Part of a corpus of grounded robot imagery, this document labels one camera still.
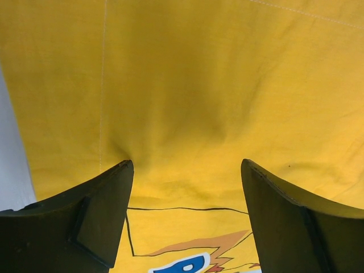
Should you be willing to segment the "yellow cartoon placemat cloth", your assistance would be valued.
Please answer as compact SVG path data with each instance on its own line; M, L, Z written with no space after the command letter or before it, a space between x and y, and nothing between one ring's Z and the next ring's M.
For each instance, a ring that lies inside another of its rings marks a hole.
M134 165L114 272L260 268L241 163L363 208L362 1L2 1L38 199Z

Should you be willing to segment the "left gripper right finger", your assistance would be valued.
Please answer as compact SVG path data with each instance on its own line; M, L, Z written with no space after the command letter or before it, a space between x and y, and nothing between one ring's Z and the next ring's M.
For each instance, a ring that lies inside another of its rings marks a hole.
M244 159L242 186L262 272L363 272L363 210Z

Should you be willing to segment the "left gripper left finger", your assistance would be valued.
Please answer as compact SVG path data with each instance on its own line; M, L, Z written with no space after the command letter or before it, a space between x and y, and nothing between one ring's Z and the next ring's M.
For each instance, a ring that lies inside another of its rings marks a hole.
M1 211L2 272L108 272L115 266L134 176L124 160L20 210Z

